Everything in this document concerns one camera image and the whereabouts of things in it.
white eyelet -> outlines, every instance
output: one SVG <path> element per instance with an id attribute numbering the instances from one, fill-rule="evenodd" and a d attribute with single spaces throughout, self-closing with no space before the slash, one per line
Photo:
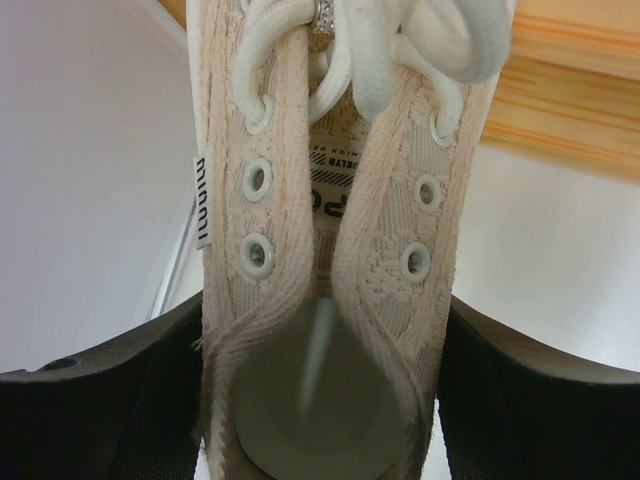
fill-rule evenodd
<path id="1" fill-rule="evenodd" d="M 424 193 L 428 193 L 430 198 L 425 201 Z M 418 207 L 427 215 L 432 215 L 438 211 L 440 204 L 442 203 L 442 188 L 440 182 L 433 175 L 425 173 L 416 180 L 416 186 L 413 189 L 413 194 L 418 203 Z"/>
<path id="2" fill-rule="evenodd" d="M 271 121 L 271 117 L 273 116 L 273 99 L 269 95 L 265 95 L 262 97 L 262 101 L 264 102 L 264 115 L 262 116 L 260 123 L 251 123 L 249 119 L 247 119 L 244 124 L 249 135 L 257 135 L 262 132 L 267 128 L 267 125 L 269 125 L 269 121 Z"/>
<path id="3" fill-rule="evenodd" d="M 259 202 L 266 197 L 272 183 L 273 170 L 267 159 L 256 158 L 244 169 L 242 191 L 250 202 Z"/>
<path id="4" fill-rule="evenodd" d="M 436 122 L 438 120 L 438 112 L 431 112 L 431 116 L 429 117 L 429 129 L 431 130 L 431 136 L 435 140 L 435 142 L 442 148 L 448 148 L 453 144 L 453 132 L 449 135 L 441 137 L 438 133 L 438 129 L 436 128 Z"/>
<path id="5" fill-rule="evenodd" d="M 267 278 L 276 263 L 273 245 L 264 235 L 250 233 L 240 244 L 240 262 L 242 268 L 253 278 Z"/>
<path id="6" fill-rule="evenodd" d="M 400 268 L 404 279 L 416 285 L 429 275 L 431 269 L 431 255 L 422 243 L 412 243 L 402 253 Z"/>

shoelace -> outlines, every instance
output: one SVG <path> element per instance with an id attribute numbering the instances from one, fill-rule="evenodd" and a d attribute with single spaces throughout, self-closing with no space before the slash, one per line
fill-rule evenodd
<path id="1" fill-rule="evenodd" d="M 301 25 L 332 32 L 326 52 L 310 58 L 322 77 L 309 120 L 333 108 L 352 85 L 360 114 L 372 120 L 391 101 L 394 64 L 429 78 L 439 97 L 431 132 L 451 144 L 463 109 L 461 83 L 482 82 L 509 56 L 511 22 L 504 0 L 241 0 L 247 18 L 233 68 L 233 91 L 250 134 L 262 131 L 273 101 L 260 97 L 258 70 L 276 40 Z"/>

wooden shelf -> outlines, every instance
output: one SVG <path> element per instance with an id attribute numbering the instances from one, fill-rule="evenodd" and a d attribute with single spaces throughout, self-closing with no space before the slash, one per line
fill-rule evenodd
<path id="1" fill-rule="evenodd" d="M 483 142 L 640 183 L 640 0 L 519 0 Z"/>

shoe tongue label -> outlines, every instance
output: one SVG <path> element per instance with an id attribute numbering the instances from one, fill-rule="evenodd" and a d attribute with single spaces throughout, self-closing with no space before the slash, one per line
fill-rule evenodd
<path id="1" fill-rule="evenodd" d="M 193 170 L 196 180 L 196 250 L 211 245 L 209 227 L 209 172 L 210 154 L 204 153 L 193 159 Z"/>
<path id="2" fill-rule="evenodd" d="M 316 228 L 338 231 L 361 154 L 358 142 L 311 136 L 311 198 Z"/>

canvas shoe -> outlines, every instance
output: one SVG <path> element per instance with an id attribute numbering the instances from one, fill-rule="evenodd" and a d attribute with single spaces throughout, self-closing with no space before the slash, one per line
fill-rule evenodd
<path id="1" fill-rule="evenodd" d="M 216 480 L 418 479 L 504 0 L 192 0 Z"/>

